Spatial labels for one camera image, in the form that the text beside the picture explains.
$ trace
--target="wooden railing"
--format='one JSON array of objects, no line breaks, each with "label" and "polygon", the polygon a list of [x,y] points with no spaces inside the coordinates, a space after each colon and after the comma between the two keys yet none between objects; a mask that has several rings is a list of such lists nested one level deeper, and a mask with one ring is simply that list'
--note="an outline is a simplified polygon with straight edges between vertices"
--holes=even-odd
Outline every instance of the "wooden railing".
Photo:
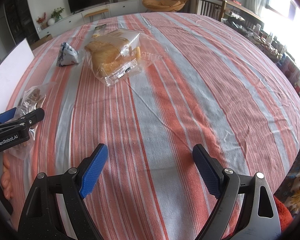
[{"label": "wooden railing", "polygon": [[226,10],[232,10],[236,14],[245,19],[244,25],[247,28],[253,28],[256,24],[264,27],[262,19],[254,12],[247,8],[231,1],[231,0],[197,0],[195,13],[211,17],[215,20],[221,21],[224,18]]}]

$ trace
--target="hand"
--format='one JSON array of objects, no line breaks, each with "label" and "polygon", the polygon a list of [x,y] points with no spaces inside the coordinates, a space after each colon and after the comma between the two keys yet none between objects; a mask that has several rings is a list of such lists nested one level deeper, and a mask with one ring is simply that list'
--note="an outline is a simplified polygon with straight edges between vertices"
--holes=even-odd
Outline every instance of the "hand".
[{"label": "hand", "polygon": [[1,185],[3,187],[3,194],[5,198],[8,200],[10,200],[10,198],[13,197],[9,168],[10,168],[9,160],[7,158],[7,155],[3,153],[3,173],[1,176]]}]

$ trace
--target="blue gripper pad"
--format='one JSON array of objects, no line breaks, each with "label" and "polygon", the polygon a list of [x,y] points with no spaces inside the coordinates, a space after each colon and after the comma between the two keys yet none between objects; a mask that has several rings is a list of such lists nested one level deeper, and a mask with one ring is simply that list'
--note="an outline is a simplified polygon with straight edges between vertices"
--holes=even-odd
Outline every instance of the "blue gripper pad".
[{"label": "blue gripper pad", "polygon": [[219,199],[223,184],[222,171],[201,144],[194,146],[192,157],[209,193]]},{"label": "blue gripper pad", "polygon": [[88,167],[84,168],[85,171],[82,175],[81,188],[79,190],[79,194],[82,198],[85,198],[92,192],[107,158],[108,147],[104,144],[99,144],[89,159],[86,160],[86,162],[91,162]]},{"label": "blue gripper pad", "polygon": [[17,108],[15,107],[15,108],[12,108],[12,109],[0,114],[0,123],[5,123],[5,122],[9,121],[10,119],[12,119],[14,117],[16,109]]}]

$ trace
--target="blue textured pad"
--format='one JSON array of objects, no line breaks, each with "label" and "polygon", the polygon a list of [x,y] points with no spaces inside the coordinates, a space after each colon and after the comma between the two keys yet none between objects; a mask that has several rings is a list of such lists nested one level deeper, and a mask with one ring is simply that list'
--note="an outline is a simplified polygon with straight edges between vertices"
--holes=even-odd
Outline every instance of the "blue textured pad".
[{"label": "blue textured pad", "polygon": [[220,179],[213,167],[210,165],[204,154],[196,146],[192,151],[192,157],[209,193],[214,195],[216,199],[219,199],[221,196]]},{"label": "blue textured pad", "polygon": [[91,161],[85,174],[82,176],[81,188],[79,194],[82,198],[85,198],[90,194],[99,178],[99,175],[103,169],[108,158],[108,147],[103,145],[94,159]]},{"label": "blue textured pad", "polygon": [[9,121],[10,119],[12,119],[14,117],[14,114],[16,112],[16,107],[12,108],[2,114],[0,114],[0,123],[5,123],[7,121]]}]

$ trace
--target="red fuzzy fabric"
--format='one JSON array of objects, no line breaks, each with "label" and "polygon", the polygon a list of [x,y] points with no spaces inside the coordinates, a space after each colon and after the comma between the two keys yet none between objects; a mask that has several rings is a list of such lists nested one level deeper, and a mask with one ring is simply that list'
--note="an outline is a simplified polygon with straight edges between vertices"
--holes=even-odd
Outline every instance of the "red fuzzy fabric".
[{"label": "red fuzzy fabric", "polygon": [[292,218],[289,210],[286,208],[286,206],[275,196],[273,196],[273,198],[274,198],[275,205],[277,206],[279,220],[280,220],[280,226],[281,226],[281,232],[282,232],[288,227],[288,225],[290,225],[293,218]]}]

